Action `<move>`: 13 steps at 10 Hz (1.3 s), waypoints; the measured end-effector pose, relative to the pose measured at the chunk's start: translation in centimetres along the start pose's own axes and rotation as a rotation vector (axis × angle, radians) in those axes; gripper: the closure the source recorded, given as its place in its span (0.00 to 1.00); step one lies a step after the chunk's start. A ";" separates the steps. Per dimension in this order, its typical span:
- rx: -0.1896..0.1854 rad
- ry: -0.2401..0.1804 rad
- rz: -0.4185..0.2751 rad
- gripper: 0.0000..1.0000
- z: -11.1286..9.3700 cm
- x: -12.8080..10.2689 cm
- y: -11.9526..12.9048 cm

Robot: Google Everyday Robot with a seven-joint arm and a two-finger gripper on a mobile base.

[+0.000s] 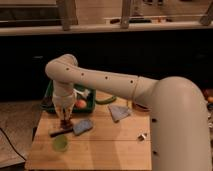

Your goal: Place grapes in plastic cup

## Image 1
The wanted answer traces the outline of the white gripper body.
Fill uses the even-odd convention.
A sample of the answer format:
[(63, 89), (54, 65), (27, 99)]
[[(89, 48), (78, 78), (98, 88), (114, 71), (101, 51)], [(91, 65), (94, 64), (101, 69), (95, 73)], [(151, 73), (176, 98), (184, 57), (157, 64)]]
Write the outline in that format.
[(71, 109), (71, 111), (73, 110), (74, 104), (76, 102), (76, 95), (72, 94), (69, 96), (57, 96), (57, 95), (53, 95), (52, 97), (52, 101), (54, 104), (54, 108), (55, 108), (55, 112), (59, 117), (59, 109), (63, 108), (64, 111), (64, 118), (66, 118), (66, 109)]

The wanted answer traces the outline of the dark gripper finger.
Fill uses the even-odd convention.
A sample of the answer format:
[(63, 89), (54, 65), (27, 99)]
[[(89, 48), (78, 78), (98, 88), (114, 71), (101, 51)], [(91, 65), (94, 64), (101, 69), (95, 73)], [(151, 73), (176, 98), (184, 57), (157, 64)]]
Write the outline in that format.
[(67, 123), (71, 123), (71, 118), (72, 118), (72, 111), (71, 109), (66, 109), (66, 121)]
[(60, 108), (60, 109), (59, 109), (59, 118), (60, 118), (61, 124), (63, 124), (64, 121), (65, 121), (64, 116), (65, 116), (65, 115), (64, 115), (63, 108)]

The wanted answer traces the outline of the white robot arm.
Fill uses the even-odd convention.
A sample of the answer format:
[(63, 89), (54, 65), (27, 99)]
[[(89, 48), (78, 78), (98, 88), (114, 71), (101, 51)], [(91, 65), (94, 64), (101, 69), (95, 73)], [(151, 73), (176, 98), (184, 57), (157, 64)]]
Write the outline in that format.
[(49, 61), (45, 72), (62, 106), (77, 83), (148, 108), (152, 171), (212, 171), (207, 102), (192, 81), (84, 69), (70, 54)]

